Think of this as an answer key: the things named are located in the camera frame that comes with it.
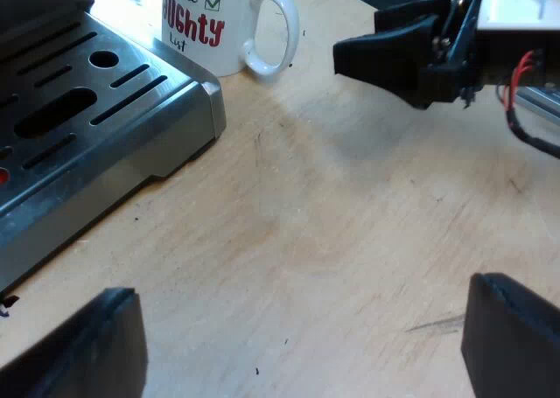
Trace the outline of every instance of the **green checkmark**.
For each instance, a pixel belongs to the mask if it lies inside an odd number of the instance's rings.
[[[206,0],[206,4],[208,5],[208,7],[210,7],[210,9],[216,9],[216,6],[218,4],[220,4],[221,0]]]

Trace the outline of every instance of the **red light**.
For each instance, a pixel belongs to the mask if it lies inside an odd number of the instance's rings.
[[[0,168],[0,185],[5,184],[10,180],[10,173],[4,168]]]

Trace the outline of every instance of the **espresso machine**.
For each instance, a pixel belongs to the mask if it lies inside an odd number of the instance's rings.
[[[226,127],[213,75],[92,6],[0,0],[0,298]]]

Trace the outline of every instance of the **mug handle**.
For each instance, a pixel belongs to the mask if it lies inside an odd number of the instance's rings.
[[[258,9],[263,0],[251,0]],[[299,15],[298,8],[293,0],[271,0],[282,10],[288,26],[288,45],[282,61],[273,66],[259,57],[256,53],[255,38],[248,39],[243,44],[243,58],[251,70],[261,76],[273,76],[283,71],[294,59],[299,42]]]

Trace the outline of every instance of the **round hole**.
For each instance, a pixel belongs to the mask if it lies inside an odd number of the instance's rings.
[[[0,168],[0,185],[5,184],[10,180],[10,173],[7,169]]]
[[[119,57],[111,51],[96,51],[89,56],[89,62],[99,68],[110,68],[118,64]]]

